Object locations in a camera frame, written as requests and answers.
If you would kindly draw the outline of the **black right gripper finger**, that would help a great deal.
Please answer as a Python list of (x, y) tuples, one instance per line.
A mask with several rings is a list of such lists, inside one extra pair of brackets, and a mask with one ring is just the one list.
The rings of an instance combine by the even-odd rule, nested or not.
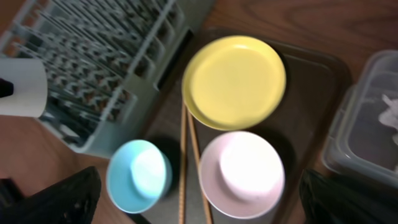
[(14, 84), (4, 79), (0, 79), (0, 98), (11, 96), (14, 93)]
[(90, 224), (101, 193), (98, 170), (87, 167), (29, 197), (1, 179), (1, 224)]
[(299, 194), (306, 223), (397, 224), (397, 192), (359, 179), (306, 169)]

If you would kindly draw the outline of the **white green cup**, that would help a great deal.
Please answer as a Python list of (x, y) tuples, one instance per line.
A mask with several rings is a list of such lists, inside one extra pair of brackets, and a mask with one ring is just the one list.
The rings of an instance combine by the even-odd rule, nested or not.
[(38, 118), (47, 104), (43, 63), (31, 58), (2, 58), (1, 78), (14, 84), (14, 93), (1, 98), (1, 114)]

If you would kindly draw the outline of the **light blue bowl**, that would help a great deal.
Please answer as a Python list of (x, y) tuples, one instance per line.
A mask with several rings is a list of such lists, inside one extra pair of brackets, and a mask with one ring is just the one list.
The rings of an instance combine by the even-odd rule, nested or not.
[(120, 210), (137, 214), (152, 208), (169, 191), (172, 166), (157, 146), (146, 140), (123, 144), (106, 172), (106, 190)]

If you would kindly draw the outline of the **pink bowl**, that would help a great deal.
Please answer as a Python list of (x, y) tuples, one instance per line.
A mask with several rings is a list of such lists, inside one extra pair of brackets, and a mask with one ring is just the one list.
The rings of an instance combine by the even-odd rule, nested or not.
[(204, 149), (200, 186), (207, 200), (231, 218), (248, 220), (271, 211), (282, 197), (282, 159), (264, 138), (247, 131), (223, 133)]

